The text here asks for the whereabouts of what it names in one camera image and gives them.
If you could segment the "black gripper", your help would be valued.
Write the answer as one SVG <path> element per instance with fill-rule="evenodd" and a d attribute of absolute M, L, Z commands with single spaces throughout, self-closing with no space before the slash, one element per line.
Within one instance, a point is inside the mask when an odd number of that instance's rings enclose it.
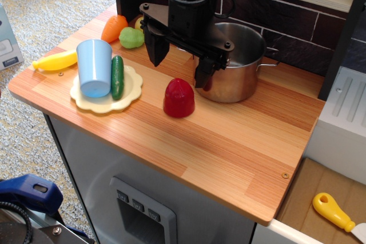
<path fill-rule="evenodd" d="M 198 56 L 194 80 L 196 88 L 204 88 L 216 70 L 227 66 L 234 44 L 220 33 L 215 18 L 217 0 L 169 0 L 167 6 L 143 3 L 142 28 L 151 63 L 157 67 L 174 44 Z"/>

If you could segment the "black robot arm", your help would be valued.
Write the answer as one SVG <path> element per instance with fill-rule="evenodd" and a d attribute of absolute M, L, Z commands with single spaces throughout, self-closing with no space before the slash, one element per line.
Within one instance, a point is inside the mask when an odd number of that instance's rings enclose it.
<path fill-rule="evenodd" d="M 168 5 L 143 3 L 141 23 L 149 59 L 158 66 L 175 45 L 199 58 L 195 87 L 203 88 L 211 76 L 228 65 L 234 43 L 216 26 L 235 11 L 235 0 L 169 0 Z"/>

